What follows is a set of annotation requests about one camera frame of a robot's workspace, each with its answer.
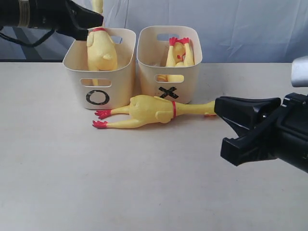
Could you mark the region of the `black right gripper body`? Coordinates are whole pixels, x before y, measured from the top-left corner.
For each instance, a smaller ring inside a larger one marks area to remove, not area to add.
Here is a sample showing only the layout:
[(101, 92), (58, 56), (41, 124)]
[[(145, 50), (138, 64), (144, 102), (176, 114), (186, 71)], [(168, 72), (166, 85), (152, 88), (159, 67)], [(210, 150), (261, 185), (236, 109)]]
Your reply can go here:
[(283, 99), (249, 99), (256, 108), (247, 134), (245, 162), (280, 159), (308, 170), (308, 97), (290, 93)]

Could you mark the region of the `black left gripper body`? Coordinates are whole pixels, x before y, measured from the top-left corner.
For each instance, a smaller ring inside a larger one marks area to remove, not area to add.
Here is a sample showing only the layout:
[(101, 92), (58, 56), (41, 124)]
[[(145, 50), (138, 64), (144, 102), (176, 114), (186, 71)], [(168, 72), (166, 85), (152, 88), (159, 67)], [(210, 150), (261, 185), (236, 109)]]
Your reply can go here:
[(66, 31), (78, 28), (72, 0), (32, 0), (31, 27)]

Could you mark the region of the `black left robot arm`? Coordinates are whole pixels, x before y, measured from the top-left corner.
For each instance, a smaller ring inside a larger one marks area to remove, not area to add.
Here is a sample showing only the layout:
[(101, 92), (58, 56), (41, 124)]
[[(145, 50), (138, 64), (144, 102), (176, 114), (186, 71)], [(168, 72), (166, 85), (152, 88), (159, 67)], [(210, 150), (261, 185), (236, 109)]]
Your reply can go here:
[(0, 25), (50, 30), (85, 41), (103, 16), (72, 0), (2, 0)]

